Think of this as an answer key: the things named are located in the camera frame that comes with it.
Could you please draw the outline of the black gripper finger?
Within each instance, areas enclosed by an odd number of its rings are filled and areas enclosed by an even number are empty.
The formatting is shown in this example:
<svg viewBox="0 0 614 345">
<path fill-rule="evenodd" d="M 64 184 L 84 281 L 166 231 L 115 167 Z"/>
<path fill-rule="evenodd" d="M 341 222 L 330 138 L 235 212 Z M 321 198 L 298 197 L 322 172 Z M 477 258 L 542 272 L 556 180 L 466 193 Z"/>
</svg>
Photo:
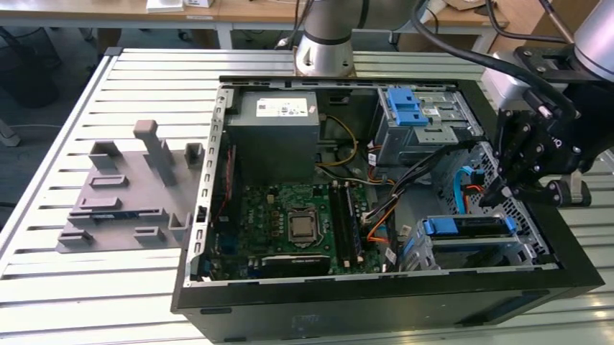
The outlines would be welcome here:
<svg viewBox="0 0 614 345">
<path fill-rule="evenodd" d="M 550 179 L 544 185 L 542 176 L 529 175 L 513 183 L 514 198 L 525 203 L 540 203 L 550 206 L 561 205 L 561 180 Z"/>
<path fill-rule="evenodd" d="M 529 111 L 499 110 L 497 135 L 493 141 L 493 156 L 497 159 L 497 177 L 490 183 L 479 201 L 482 207 L 494 207 L 534 184 L 530 153 L 534 144 L 530 135 L 534 125 Z"/>
</svg>

